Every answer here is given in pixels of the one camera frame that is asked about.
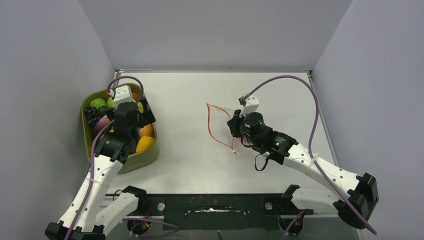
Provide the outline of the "black toy grapes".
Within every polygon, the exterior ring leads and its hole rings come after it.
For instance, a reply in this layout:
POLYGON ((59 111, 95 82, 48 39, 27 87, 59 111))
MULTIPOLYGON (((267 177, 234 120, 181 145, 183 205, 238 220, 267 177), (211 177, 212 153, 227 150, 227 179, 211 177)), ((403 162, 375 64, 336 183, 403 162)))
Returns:
POLYGON ((91 128, 93 128, 101 118, 99 116, 97 108, 94 106, 88 106, 84 110, 84 114, 85 114, 87 123, 91 128))

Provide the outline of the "dark green toy avocado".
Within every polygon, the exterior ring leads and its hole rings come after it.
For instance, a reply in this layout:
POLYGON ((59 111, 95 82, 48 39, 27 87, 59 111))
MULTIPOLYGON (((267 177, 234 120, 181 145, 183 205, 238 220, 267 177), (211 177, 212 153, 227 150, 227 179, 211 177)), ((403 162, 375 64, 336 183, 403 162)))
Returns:
POLYGON ((105 106, 100 106, 99 108, 97 108, 96 112, 97 112, 97 116, 102 118, 103 116, 105 116, 107 114, 107 112, 111 110, 110 107, 108 107, 107 105, 105 106))

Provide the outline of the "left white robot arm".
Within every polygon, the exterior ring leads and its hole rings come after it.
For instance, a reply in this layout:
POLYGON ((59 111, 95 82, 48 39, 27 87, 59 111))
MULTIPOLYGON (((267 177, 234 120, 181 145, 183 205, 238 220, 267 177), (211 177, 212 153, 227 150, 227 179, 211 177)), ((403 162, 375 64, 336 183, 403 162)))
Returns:
POLYGON ((142 203, 145 190, 128 186, 112 205, 100 210, 110 184, 136 151, 140 129, 156 121, 146 99, 115 106, 106 114, 110 122, 93 140, 91 165, 75 198, 62 217, 45 229, 49 240, 104 240, 142 203))

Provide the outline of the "small orange toy fruit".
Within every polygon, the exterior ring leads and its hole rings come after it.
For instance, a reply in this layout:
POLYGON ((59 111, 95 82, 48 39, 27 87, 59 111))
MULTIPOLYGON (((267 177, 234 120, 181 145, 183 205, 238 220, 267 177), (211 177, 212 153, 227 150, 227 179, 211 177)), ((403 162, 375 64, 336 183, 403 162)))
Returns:
POLYGON ((141 93, 140 93, 140 92, 137 92, 137 91, 133 91, 133 92, 132 92, 132 98, 133 98, 135 101, 137 101, 137 100, 139 99, 140 95, 141 95, 141 93))

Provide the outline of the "yellow toy lemon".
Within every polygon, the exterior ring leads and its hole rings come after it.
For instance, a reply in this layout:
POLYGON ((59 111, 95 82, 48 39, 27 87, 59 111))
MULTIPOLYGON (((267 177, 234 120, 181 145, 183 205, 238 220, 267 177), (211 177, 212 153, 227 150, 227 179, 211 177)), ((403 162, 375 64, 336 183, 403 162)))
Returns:
POLYGON ((141 153, 146 151, 154 143, 154 141, 155 139, 151 136, 142 136, 137 143, 135 152, 141 153))

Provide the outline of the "olive green food bin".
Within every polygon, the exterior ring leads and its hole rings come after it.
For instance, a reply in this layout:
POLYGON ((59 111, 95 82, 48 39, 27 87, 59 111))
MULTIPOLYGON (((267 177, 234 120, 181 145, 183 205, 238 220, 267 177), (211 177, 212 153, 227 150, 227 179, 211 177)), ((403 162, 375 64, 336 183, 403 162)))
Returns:
MULTIPOLYGON (((88 162, 91 162, 91 147, 93 144, 93 139, 96 136, 93 134, 92 128, 89 126, 88 120, 84 110, 89 106, 89 103, 97 98, 107 99, 107 89, 103 89, 97 92, 94 92, 88 95, 81 103, 81 117, 82 117, 82 128, 84 134, 84 142, 86 148, 86 155, 88 162)), ((159 156, 159 147, 157 145, 157 140, 153 138, 153 143, 145 151, 134 153, 128 156, 127 161, 118 172, 118 175, 122 175, 139 168, 143 168, 151 163, 153 163, 159 156)))

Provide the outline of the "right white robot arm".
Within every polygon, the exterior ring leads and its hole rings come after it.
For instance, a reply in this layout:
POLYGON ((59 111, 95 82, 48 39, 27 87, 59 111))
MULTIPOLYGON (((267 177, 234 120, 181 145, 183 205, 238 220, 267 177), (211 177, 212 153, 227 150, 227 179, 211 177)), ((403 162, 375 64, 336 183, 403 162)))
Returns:
POLYGON ((353 228, 367 227, 379 201, 374 176, 349 172, 317 154, 310 156, 308 149, 296 139, 265 125, 259 112, 241 116, 238 109, 227 125, 233 137, 247 140, 247 148, 258 152, 266 161, 292 168, 325 187, 321 191, 291 185, 281 199, 281 207, 286 213, 311 210, 335 214, 353 228))

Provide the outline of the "clear zip bag orange zipper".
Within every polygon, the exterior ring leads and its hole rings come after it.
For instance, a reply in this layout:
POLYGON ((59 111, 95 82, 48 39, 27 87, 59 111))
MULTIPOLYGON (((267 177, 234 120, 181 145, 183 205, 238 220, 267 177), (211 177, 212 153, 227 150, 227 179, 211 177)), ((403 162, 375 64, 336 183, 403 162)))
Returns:
POLYGON ((234 147, 234 137, 227 125, 232 119, 234 110, 227 107, 206 103, 207 108, 207 131, 209 136, 217 143, 226 146, 234 155, 238 152, 234 147))

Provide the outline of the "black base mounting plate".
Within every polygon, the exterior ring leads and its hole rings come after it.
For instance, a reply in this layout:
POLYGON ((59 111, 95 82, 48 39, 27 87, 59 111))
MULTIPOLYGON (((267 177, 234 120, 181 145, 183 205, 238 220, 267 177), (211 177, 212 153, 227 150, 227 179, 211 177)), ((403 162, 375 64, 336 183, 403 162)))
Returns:
POLYGON ((163 217, 180 230, 277 231, 279 219, 301 212, 281 193, 152 194, 131 215, 163 217))

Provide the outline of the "purple toy eggplant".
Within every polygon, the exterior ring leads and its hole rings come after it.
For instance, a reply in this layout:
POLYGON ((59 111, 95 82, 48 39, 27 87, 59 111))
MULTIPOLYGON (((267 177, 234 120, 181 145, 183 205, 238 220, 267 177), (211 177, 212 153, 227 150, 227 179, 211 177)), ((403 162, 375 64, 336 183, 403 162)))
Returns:
POLYGON ((93 129, 92 129, 92 133, 91 136, 94 139, 98 133, 108 124, 110 123, 110 120, 108 118, 107 115, 102 116, 97 123, 94 125, 93 129))

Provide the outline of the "light green toy lettuce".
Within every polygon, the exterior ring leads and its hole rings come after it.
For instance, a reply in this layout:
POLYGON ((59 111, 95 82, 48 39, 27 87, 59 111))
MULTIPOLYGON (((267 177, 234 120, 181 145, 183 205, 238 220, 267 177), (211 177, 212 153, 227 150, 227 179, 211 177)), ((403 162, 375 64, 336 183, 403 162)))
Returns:
POLYGON ((115 105, 115 103, 114 103, 114 99, 113 99, 112 97, 108 97, 108 98, 107 98, 106 105, 107 105, 109 108, 115 108, 115 107, 116 107, 116 105, 115 105))

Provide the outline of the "peach toy fruit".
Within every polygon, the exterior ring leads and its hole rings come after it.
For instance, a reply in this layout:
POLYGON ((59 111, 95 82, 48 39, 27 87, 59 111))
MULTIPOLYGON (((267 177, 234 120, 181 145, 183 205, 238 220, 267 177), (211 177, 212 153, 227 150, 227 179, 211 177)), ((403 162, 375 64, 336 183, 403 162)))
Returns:
POLYGON ((155 138, 155 130, 154 130, 153 124, 148 124, 140 128, 139 132, 141 137, 147 136, 147 137, 155 138))

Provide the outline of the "green toy cabbage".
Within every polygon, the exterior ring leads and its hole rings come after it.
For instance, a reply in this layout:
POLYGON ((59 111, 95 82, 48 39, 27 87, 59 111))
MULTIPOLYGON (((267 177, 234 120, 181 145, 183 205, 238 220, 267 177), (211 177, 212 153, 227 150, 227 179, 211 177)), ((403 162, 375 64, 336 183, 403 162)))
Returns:
POLYGON ((107 106, 107 102, 102 98, 95 98, 89 103, 89 106, 99 109, 100 107, 107 106))

